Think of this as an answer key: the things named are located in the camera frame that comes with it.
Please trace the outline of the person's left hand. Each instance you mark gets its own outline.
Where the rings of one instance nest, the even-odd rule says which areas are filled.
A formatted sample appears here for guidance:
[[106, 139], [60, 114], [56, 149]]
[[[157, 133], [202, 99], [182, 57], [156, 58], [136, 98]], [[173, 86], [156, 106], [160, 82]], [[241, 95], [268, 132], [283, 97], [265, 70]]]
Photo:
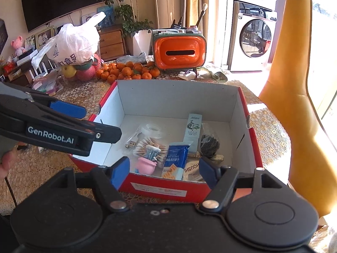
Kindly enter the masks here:
[[1, 165], [0, 165], [0, 178], [4, 179], [7, 177], [10, 169], [15, 165], [15, 162], [17, 161], [18, 156], [18, 147], [21, 146], [27, 146], [27, 144], [23, 142], [19, 142], [15, 147], [11, 150], [5, 153], [2, 156]]

